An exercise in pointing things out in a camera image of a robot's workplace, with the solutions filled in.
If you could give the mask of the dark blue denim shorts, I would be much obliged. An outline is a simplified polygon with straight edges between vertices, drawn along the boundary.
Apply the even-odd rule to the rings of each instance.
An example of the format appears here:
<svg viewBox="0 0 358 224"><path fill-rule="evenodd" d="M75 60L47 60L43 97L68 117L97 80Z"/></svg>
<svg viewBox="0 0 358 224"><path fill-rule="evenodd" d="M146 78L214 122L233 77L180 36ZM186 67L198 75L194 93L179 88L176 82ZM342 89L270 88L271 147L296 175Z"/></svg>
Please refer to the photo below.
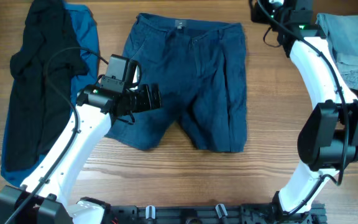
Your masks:
<svg viewBox="0 0 358 224"><path fill-rule="evenodd" d="M135 114L133 125L116 122L109 138L149 150L178 123L198 149L243 151L246 38L240 23L141 13L122 54L140 63L143 84L158 85L162 106Z"/></svg>

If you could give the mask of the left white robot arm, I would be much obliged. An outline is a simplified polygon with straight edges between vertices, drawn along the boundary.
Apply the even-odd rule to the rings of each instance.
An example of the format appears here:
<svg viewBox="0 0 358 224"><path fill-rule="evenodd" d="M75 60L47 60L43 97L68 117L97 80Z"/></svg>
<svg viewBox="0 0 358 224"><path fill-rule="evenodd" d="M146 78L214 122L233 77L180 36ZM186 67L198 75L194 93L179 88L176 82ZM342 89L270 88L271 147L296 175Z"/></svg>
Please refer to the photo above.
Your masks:
<svg viewBox="0 0 358 224"><path fill-rule="evenodd" d="M114 92L87 85L66 127L19 188L0 192L0 223L103 223L109 205L92 198L68 204L80 170L97 143L121 116L161 107L156 84Z"/></svg>

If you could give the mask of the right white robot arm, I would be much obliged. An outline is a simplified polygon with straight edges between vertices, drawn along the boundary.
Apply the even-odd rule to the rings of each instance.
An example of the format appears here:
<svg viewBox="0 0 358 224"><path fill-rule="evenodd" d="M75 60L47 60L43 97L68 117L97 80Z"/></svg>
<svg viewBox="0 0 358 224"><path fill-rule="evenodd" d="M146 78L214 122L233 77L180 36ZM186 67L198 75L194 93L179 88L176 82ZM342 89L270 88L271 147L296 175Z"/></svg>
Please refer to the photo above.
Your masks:
<svg viewBox="0 0 358 224"><path fill-rule="evenodd" d="M311 24L312 1L249 1L252 22L277 32L279 46L299 70L313 110L298 135L300 161L275 195L276 220L295 222L327 181L340 186L358 161L358 98L342 79L323 28Z"/></svg>

